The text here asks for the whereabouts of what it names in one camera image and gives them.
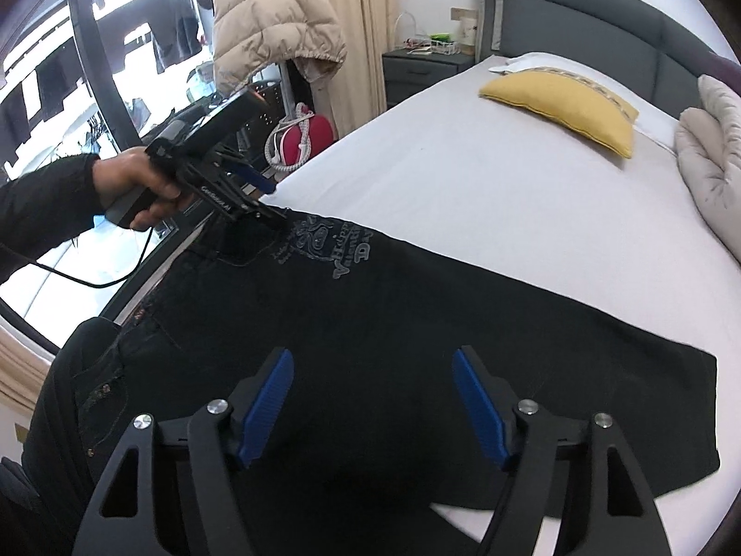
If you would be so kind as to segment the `left forearm black sleeve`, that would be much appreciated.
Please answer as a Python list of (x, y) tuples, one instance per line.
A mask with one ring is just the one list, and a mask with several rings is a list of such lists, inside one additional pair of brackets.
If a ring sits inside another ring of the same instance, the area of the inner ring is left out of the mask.
[(97, 154), (64, 157), (1, 188), (1, 282), (93, 227), (104, 208), (95, 189)]

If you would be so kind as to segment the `left hand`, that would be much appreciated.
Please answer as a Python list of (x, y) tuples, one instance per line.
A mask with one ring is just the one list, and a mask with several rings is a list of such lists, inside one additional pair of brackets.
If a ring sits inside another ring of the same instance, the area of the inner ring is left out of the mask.
[(128, 227), (134, 231), (149, 230), (176, 212), (187, 209), (194, 201), (192, 193), (153, 166), (144, 147), (128, 148), (118, 156), (97, 159), (93, 163), (92, 177), (102, 209), (109, 209), (134, 188), (143, 187), (155, 193), (157, 200), (139, 211), (129, 223)]

